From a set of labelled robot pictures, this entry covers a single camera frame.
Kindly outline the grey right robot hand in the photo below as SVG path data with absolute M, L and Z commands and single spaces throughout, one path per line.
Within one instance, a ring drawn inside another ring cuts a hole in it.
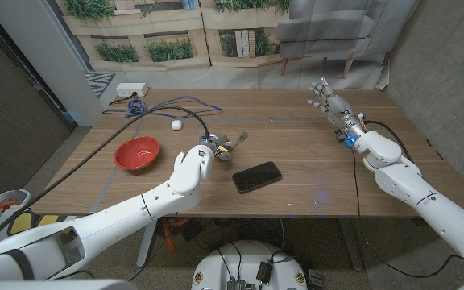
M 317 99 L 308 100 L 308 103 L 318 108 L 337 127 L 335 131 L 337 140 L 348 148 L 353 148 L 354 143 L 366 131 L 361 118 L 354 113 L 349 102 L 337 95 L 324 77 L 321 78 L 320 83 L 313 82 L 309 90 Z

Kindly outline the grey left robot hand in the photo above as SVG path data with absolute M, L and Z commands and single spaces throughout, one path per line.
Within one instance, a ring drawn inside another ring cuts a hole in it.
M 224 134 L 209 133 L 208 138 L 202 135 L 199 138 L 199 144 L 209 147 L 213 151 L 214 156 L 219 160 L 229 161 L 232 159 L 231 148 L 233 143 Z

